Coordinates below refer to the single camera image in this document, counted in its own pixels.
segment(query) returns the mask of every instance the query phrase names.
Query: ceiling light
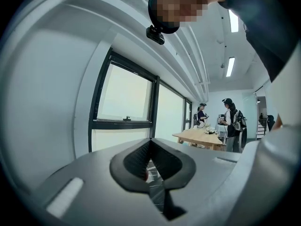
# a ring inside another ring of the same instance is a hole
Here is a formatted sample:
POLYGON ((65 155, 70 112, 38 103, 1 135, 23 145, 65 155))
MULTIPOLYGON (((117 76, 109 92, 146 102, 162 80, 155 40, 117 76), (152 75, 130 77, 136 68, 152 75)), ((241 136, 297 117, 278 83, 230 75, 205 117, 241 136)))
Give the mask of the ceiling light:
POLYGON ((232 70, 233 70, 234 61, 235 61, 235 58, 234 58, 234 57, 229 58, 229 64, 228 64, 228 70, 227 70, 227 75, 226 75, 226 77, 231 76, 232 70))
POLYGON ((229 17, 231 23, 231 32, 238 32, 238 17, 229 10, 229 17))

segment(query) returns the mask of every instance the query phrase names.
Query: black camera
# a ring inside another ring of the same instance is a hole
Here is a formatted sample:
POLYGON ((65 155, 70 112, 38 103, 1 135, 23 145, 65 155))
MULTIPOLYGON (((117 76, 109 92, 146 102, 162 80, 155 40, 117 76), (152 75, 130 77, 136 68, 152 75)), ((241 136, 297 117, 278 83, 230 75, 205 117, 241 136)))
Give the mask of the black camera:
POLYGON ((163 34, 156 29, 153 25, 146 29, 146 37, 155 41, 156 43, 163 45, 165 43, 163 34))

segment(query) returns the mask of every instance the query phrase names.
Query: white shirt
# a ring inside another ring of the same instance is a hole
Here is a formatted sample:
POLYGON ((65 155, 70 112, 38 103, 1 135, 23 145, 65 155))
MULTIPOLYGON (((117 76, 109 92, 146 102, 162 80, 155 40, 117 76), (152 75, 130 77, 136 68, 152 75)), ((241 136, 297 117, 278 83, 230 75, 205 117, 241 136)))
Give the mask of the white shirt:
POLYGON ((228 126, 231 125, 230 109, 226 112, 226 122, 228 126))

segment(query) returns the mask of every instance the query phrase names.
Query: gray device surface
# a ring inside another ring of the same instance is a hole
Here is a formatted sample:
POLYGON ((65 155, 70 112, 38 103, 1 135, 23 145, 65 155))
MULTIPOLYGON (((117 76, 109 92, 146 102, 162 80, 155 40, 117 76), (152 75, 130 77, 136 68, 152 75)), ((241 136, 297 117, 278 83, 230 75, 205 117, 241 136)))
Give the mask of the gray device surface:
POLYGON ((260 143, 247 144, 242 154, 151 139, 188 155, 196 164, 189 183, 170 190, 173 204, 185 211, 173 220, 160 213, 147 194, 125 190, 110 173, 113 156, 143 140, 78 158, 49 177, 32 196, 47 207, 71 179, 81 178, 83 187, 61 217, 70 225, 249 225, 271 211, 292 183, 300 165, 299 131, 271 132, 260 143), (288 150, 283 150, 284 143, 288 150))

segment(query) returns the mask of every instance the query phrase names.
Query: black cap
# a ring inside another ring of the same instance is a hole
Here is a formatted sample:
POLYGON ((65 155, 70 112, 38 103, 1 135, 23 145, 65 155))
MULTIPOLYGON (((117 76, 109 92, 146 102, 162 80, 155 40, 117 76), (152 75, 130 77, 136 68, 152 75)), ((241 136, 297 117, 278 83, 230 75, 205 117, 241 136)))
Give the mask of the black cap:
POLYGON ((170 26, 168 23, 161 22, 157 19, 157 16, 155 14, 156 11, 153 11, 151 9, 155 3, 157 3, 157 0, 149 0, 149 5, 148 5, 150 20, 153 23, 154 27, 162 33, 174 33, 174 32, 176 32, 179 29, 178 26, 176 26, 176 27, 170 26))
POLYGON ((230 105, 230 104, 233 103, 230 98, 224 99, 224 100, 222 100, 222 102, 225 103, 225 104, 227 104, 227 105, 230 105))

